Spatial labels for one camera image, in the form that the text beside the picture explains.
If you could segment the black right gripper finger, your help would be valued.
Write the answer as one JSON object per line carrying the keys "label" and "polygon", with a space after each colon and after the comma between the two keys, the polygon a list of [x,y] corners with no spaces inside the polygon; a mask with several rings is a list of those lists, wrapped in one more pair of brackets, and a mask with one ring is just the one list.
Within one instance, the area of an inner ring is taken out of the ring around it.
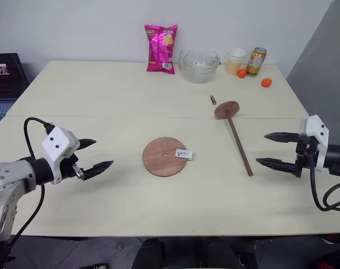
{"label": "black right gripper finger", "polygon": [[256,161],[259,164],[276,171],[282,171],[293,175],[295,173],[296,166],[292,163],[283,162],[282,160],[274,158],[257,158]]}
{"label": "black right gripper finger", "polygon": [[291,133],[291,132],[273,132],[266,134],[264,138],[281,143],[289,143],[294,142],[298,143],[299,135],[298,133]]}

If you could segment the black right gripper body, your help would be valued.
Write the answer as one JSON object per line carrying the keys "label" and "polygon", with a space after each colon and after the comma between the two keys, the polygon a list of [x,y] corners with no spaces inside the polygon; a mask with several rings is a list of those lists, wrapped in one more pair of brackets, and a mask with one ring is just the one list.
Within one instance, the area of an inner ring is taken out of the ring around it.
{"label": "black right gripper body", "polygon": [[300,136],[296,146],[296,161],[293,175],[300,178],[303,168],[314,169],[318,153],[318,141],[314,136]]}

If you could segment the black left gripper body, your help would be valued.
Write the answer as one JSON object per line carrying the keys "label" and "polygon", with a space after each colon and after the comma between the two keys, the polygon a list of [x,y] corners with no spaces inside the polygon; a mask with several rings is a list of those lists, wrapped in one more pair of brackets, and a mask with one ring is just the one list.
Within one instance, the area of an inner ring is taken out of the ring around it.
{"label": "black left gripper body", "polygon": [[76,162],[79,159],[74,154],[74,152],[78,150],[80,145],[81,143],[78,139],[70,140],[70,142],[67,142],[64,145],[61,153],[62,160],[60,162],[60,172],[62,180],[76,176],[76,172],[74,171],[73,166],[76,165]]}

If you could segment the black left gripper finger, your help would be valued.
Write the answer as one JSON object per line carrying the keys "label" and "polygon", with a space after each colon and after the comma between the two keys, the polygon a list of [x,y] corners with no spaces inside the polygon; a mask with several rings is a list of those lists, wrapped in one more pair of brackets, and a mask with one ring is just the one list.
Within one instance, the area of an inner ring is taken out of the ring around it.
{"label": "black left gripper finger", "polygon": [[96,142],[97,142],[96,140],[92,140],[92,139],[89,139],[89,138],[80,139],[79,140],[80,145],[77,148],[77,150],[85,149],[85,148],[95,144]]}
{"label": "black left gripper finger", "polygon": [[87,170],[82,170],[84,176],[81,178],[81,180],[88,180],[92,177],[95,177],[102,172],[106,171],[111,165],[113,164],[112,161],[104,161],[98,164],[95,164],[92,168]]}

